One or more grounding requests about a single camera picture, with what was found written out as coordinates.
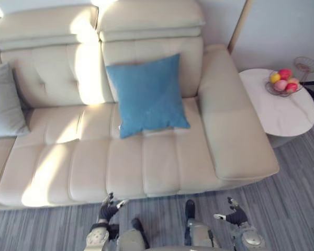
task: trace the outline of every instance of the wooden trim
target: wooden trim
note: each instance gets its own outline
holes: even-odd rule
[[[230,39],[230,42],[229,42],[229,45],[228,45],[228,51],[229,53],[231,54],[234,47],[235,47],[235,44],[240,36],[240,33],[241,33],[241,30],[244,26],[244,23],[245,23],[245,20],[246,18],[248,17],[249,15],[249,12],[251,10],[251,7],[252,7],[252,4],[253,4],[254,0],[245,0],[245,4],[244,4],[244,7],[242,9],[242,12],[241,12],[241,15],[240,15],[240,18],[237,22],[237,25],[235,27],[235,30],[234,30],[234,33]]]

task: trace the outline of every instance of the marble tabletop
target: marble tabletop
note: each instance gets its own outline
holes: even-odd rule
[[[288,97],[270,94],[265,83],[272,70],[250,69],[240,73],[244,87],[264,131],[275,136],[298,136],[314,125],[314,101],[305,89]]]

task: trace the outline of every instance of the blue pillow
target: blue pillow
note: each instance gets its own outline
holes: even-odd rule
[[[140,65],[111,65],[119,98],[122,139],[142,130],[189,128],[178,83],[180,55]]]

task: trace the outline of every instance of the gray pillow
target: gray pillow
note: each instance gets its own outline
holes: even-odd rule
[[[29,133],[20,100],[17,96],[12,69],[0,65],[0,137]]]

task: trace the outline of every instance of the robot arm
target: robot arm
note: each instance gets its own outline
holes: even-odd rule
[[[230,209],[234,212],[228,215],[214,214],[214,218],[225,220],[236,225],[231,232],[234,239],[234,247],[237,251],[268,251],[265,247],[265,240],[248,222],[248,217],[237,201],[228,197],[228,203],[231,204]]]
[[[127,202],[123,200],[113,205],[113,193],[106,197],[101,205],[98,221],[92,225],[87,236],[85,251],[108,251],[109,239],[115,238],[118,234],[118,225],[109,225],[109,221]]]

